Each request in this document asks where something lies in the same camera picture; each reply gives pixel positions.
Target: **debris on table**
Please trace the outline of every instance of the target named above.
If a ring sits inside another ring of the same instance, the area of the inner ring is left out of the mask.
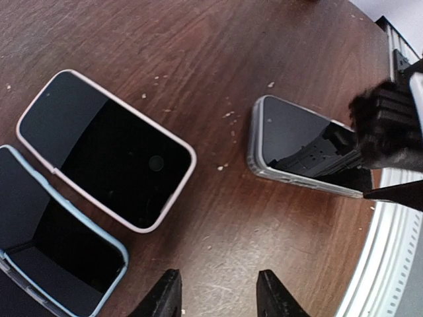
[[[228,112],[228,113],[227,113],[227,114],[225,114],[222,118],[224,119],[224,118],[230,117],[230,116],[232,116],[234,113],[235,113],[234,111]]]

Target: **phone side button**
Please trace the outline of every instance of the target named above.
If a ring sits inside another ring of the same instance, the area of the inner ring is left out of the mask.
[[[39,302],[40,304],[45,304],[47,301],[41,296],[39,295],[35,290],[33,290],[31,287],[27,287],[25,289],[25,291],[37,302]]]
[[[308,187],[308,188],[317,188],[317,185],[312,185],[312,184],[305,183],[305,182],[293,181],[292,184],[294,184],[294,185],[300,185],[300,186],[305,186],[305,187]]]
[[[3,260],[0,259],[0,269],[1,269],[1,271],[6,273],[6,272],[9,272],[11,270],[11,267],[8,266],[6,264],[6,262],[4,262]]]

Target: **light blue phone case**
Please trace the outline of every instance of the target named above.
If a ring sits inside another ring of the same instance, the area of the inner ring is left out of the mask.
[[[98,225],[93,223],[87,216],[82,214],[75,206],[73,206],[70,201],[66,200],[62,195],[60,195],[41,175],[37,172],[28,162],[23,158],[23,156],[10,145],[2,145],[0,149],[7,149],[19,162],[19,164],[33,177],[35,180],[40,183],[40,185],[50,194],[50,196],[55,199],[63,208],[70,212],[75,218],[81,221],[85,226],[94,231],[97,235],[105,239],[108,243],[115,246],[120,253],[122,254],[124,260],[124,266],[121,269],[117,278],[113,281],[110,288],[104,293],[97,307],[91,313],[91,316],[96,316],[100,309],[105,304],[106,300],[109,298],[112,291],[115,289],[119,281],[123,278],[126,270],[128,269],[129,256],[128,251],[125,249],[124,245],[120,243],[113,236],[108,234],[106,231],[101,229]],[[46,293],[41,287],[39,287],[29,276],[27,276],[13,261],[10,257],[0,249],[0,269],[6,275],[8,275],[20,288],[26,291],[34,300],[39,302],[41,305],[46,307],[50,312],[54,313],[57,316],[72,316],[80,317],[69,311],[64,307],[60,302],[52,298],[48,293]]]

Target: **black phone screen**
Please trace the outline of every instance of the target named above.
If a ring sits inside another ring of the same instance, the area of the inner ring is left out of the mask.
[[[353,131],[271,96],[264,99],[262,120],[269,167],[360,192],[372,189]]]
[[[23,118],[21,135],[115,213],[150,227],[191,165],[188,150],[70,72]]]
[[[125,266],[121,251],[63,208],[5,148],[0,213],[0,249],[64,307],[90,315]]]

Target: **wooden table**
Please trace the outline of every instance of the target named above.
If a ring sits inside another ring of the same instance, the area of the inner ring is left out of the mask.
[[[43,174],[17,141],[15,126],[48,79],[67,68],[197,151],[192,179],[164,223],[146,235],[48,177],[130,252],[129,270],[102,316],[127,315],[171,267],[183,276],[186,316],[256,316],[261,269],[274,270],[312,316],[336,312],[371,203],[257,178],[245,154],[259,96],[275,94],[349,123],[353,96],[388,77],[386,36],[355,6],[343,0],[6,1],[0,29],[0,144],[16,146]]]

